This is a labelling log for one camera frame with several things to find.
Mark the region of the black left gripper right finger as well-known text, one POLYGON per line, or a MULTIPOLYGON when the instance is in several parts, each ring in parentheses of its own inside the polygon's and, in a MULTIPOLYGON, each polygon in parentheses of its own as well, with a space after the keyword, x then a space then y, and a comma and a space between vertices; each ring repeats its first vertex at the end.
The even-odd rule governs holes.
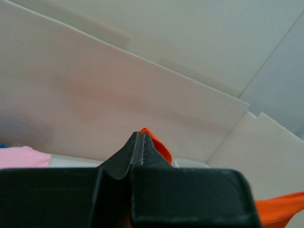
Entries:
POLYGON ((148 133, 141 135, 140 160, 138 165, 149 168, 173 168, 156 150, 152 138, 148 133))

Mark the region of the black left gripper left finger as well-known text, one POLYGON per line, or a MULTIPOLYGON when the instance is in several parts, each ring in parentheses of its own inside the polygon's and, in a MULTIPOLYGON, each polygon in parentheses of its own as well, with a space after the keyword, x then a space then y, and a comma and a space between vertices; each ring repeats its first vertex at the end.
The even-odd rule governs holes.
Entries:
POLYGON ((133 132, 125 145, 110 158, 98 166, 107 172, 112 178, 120 180, 124 178, 132 164, 134 151, 139 141, 139 132, 133 132))

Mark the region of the orange t shirt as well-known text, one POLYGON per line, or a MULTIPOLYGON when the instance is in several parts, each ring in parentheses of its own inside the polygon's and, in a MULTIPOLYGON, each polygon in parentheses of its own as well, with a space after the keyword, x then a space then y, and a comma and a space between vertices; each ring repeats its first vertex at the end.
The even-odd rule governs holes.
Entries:
MULTIPOLYGON (((172 155, 167 147, 148 128, 142 128, 141 134, 150 135, 155 149, 168 164, 172 164, 172 155)), ((295 192, 272 199, 256 200, 259 218, 264 228, 284 228, 292 217, 304 209, 304 193, 295 192)))

